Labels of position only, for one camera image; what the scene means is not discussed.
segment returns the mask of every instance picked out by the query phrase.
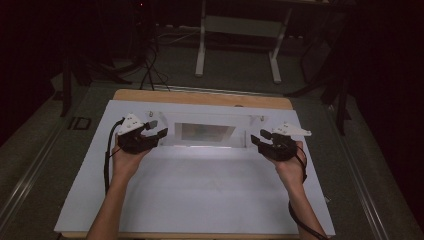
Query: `forearm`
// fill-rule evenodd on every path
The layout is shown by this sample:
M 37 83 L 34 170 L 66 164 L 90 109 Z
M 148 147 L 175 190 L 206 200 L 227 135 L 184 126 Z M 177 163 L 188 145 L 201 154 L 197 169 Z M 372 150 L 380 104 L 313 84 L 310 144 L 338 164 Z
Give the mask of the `forearm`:
M 297 216 L 297 218 L 304 223 L 309 228 L 313 229 L 317 233 L 326 236 L 321 224 L 319 223 L 314 210 L 312 209 L 311 204 L 308 201 L 308 198 L 306 197 L 305 191 L 303 187 L 296 188 L 296 189 L 290 189 L 289 191 L 289 199 L 290 204 Z M 314 239 L 316 240 L 316 237 L 314 237 L 312 234 L 307 232 L 305 229 L 299 227 L 299 235 L 300 239 L 302 240 L 309 240 Z
M 88 240 L 116 240 L 119 231 L 127 180 L 112 179 L 107 195 L 88 234 Z

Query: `gray floor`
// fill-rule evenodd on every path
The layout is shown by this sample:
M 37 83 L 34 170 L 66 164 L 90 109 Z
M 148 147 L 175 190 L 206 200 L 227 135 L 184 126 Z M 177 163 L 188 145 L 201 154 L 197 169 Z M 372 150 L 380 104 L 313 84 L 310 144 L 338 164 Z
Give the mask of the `gray floor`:
M 159 39 L 161 43 L 172 38 Z M 167 80 L 171 91 L 213 91 L 283 97 L 305 86 L 299 56 L 299 40 L 284 42 L 278 57 L 283 83 L 275 85 L 266 51 L 240 51 L 237 46 L 210 44 L 206 52 L 204 76 L 194 76 L 196 38 L 175 44 L 162 44 L 155 61 L 154 82 L 157 90 Z M 145 69 L 125 76 L 132 85 L 119 85 L 95 76 L 90 87 L 74 86 L 74 104 L 65 118 L 60 118 L 61 102 L 48 100 L 21 129 L 0 149 L 0 204 L 7 206 L 15 186 L 30 167 L 38 168 L 36 180 L 23 191 L 25 201 L 10 211 L 1 239 L 56 239 L 54 225 L 73 180 L 84 160 L 104 108 L 120 88 L 139 88 Z M 61 76 L 52 79 L 60 82 Z M 408 209 L 384 157 L 362 118 L 355 99 L 349 97 L 350 120 L 345 121 L 346 136 L 338 134 L 334 124 L 337 106 L 323 105 L 322 89 L 292 98 L 294 109 L 305 129 L 322 189 L 337 236 L 333 239 L 424 239 Z M 92 119 L 88 130 L 67 129 L 72 117 Z M 42 164 L 32 166 L 39 159 Z

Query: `white metal stand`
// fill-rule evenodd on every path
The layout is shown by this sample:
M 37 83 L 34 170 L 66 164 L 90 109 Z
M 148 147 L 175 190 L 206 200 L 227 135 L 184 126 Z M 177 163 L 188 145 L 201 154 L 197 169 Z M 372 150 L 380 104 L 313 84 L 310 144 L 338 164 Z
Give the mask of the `white metal stand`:
M 252 19 L 230 18 L 211 16 L 206 14 L 206 0 L 202 2 L 202 15 L 200 21 L 200 45 L 197 55 L 196 77 L 203 76 L 203 68 L 205 65 L 205 34 L 206 31 L 222 32 L 232 34 L 243 34 L 261 37 L 276 37 L 276 44 L 269 53 L 271 71 L 274 83 L 281 83 L 280 71 L 278 68 L 277 56 L 280 51 L 281 43 L 284 39 L 287 24 L 290 19 L 292 9 L 289 8 L 286 13 L 284 22 L 260 21 Z

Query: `hand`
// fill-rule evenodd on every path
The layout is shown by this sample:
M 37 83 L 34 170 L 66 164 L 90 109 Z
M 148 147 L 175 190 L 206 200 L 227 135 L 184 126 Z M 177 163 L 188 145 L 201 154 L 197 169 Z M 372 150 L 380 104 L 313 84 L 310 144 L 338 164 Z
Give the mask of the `hand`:
M 296 141 L 297 156 L 300 160 L 306 165 L 306 156 L 303 153 L 303 142 Z M 277 170 L 278 176 L 283 182 L 284 186 L 288 191 L 296 189 L 298 187 L 303 188 L 303 166 L 299 161 L 292 157 L 287 161 L 275 161 L 274 159 L 267 158 L 275 165 L 275 170 Z
M 138 154 L 125 152 L 118 146 L 118 135 L 115 134 L 115 146 L 112 149 L 112 153 L 114 153 L 112 181 L 114 179 L 129 181 L 137 172 L 141 160 L 149 152 L 150 150 Z

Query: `black cable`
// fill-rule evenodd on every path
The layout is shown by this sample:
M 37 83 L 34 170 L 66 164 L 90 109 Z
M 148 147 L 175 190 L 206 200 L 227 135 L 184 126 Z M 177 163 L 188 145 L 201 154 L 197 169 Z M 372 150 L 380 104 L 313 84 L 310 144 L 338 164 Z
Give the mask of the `black cable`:
M 170 45 L 170 44 L 172 44 L 172 43 L 175 43 L 175 42 L 178 42 L 178 41 L 180 41 L 180 40 L 183 40 L 184 38 L 188 38 L 188 37 L 190 37 L 190 36 L 193 36 L 193 35 L 195 35 L 195 34 L 197 34 L 197 33 L 200 33 L 200 31 L 195 31 L 195 32 L 192 32 L 192 33 L 187 33 L 186 35 L 184 35 L 184 36 L 182 36 L 182 37 L 180 37 L 180 38 L 177 38 L 177 39 L 175 39 L 175 40 L 172 40 L 172 41 L 170 41 L 170 42 L 166 42 L 166 43 L 159 43 L 160 45 Z
M 144 81 L 146 80 L 146 77 L 147 76 L 149 76 L 149 79 L 150 79 L 150 84 L 152 85 L 152 90 L 154 91 L 155 90 L 155 87 L 153 86 L 153 82 L 152 82 L 152 75 L 151 75 L 151 69 L 152 69 L 152 67 L 153 67 L 153 64 L 156 62 L 156 51 L 152 48 L 152 47 L 148 47 L 148 48 L 150 48 L 151 50 L 153 50 L 153 61 L 152 61 L 152 63 L 149 65 L 148 64 L 148 62 L 147 62 L 147 59 L 146 59 L 146 61 L 145 61 L 145 63 L 146 63 L 146 66 L 147 66 L 147 72 L 144 74 L 144 77 L 143 77 L 143 80 L 141 81 L 141 84 L 140 84 L 140 90 L 143 90 L 143 85 L 144 85 Z
M 298 149 L 300 149 L 303 153 L 303 155 L 305 156 L 305 163 L 303 163 L 303 161 L 300 159 L 300 157 L 296 154 L 295 157 L 296 159 L 299 161 L 300 165 L 302 165 L 302 172 L 303 172 L 303 182 L 305 182 L 306 180 L 306 166 L 308 164 L 308 159 L 306 158 L 306 154 L 303 151 L 302 148 L 297 147 Z M 302 221 L 300 221 L 300 219 L 296 216 L 296 213 L 294 212 L 290 201 L 289 201 L 289 213 L 290 216 L 293 218 L 293 220 L 297 223 L 297 225 L 299 225 L 301 228 L 305 229 L 308 233 L 312 234 L 314 237 L 316 237 L 319 240 L 328 240 L 327 237 L 324 237 L 323 235 L 319 234 L 318 232 L 316 232 L 315 230 L 313 230 L 312 228 L 308 227 L 306 224 L 304 224 Z
M 152 65 L 152 68 L 153 68 L 153 71 L 156 73 L 156 76 L 158 76 L 159 81 L 160 81 L 163 85 L 165 85 L 165 87 L 166 87 L 166 88 L 168 89 L 168 91 L 170 92 L 170 91 L 171 91 L 171 89 L 169 88 L 168 84 L 166 84 L 166 82 L 168 82 L 168 80 L 169 80 L 169 77 L 168 77 L 166 74 L 159 72 L 159 71 L 156 69 L 156 67 L 155 67 L 154 65 Z M 161 77 L 159 74 L 164 75 L 164 77 L 166 77 L 166 80 L 164 81 L 164 80 L 162 79 L 162 77 Z
M 314 237 L 316 237 L 319 240 L 328 240 L 327 237 L 324 237 L 323 235 L 319 234 L 318 232 L 316 232 L 315 230 L 313 230 L 312 228 L 306 226 L 306 224 L 304 224 L 302 221 L 299 220 L 299 218 L 296 216 L 296 213 L 294 212 L 290 201 L 289 201 L 289 213 L 290 216 L 293 218 L 293 220 L 303 229 L 305 229 L 308 233 L 312 234 Z
M 107 149 L 105 152 L 105 165 L 103 166 L 103 176 L 104 176 L 104 182 L 105 182 L 105 193 L 109 190 L 109 159 L 111 156 L 113 156 L 116 152 L 118 152 L 120 149 L 115 151 L 112 155 L 110 154 L 110 147 L 112 145 L 112 137 L 113 133 L 115 132 L 115 128 L 119 125 L 121 125 L 124 122 L 125 118 L 122 118 L 121 120 L 117 121 L 115 125 L 113 125 L 112 129 L 110 130 L 109 134 L 109 141 L 107 144 Z

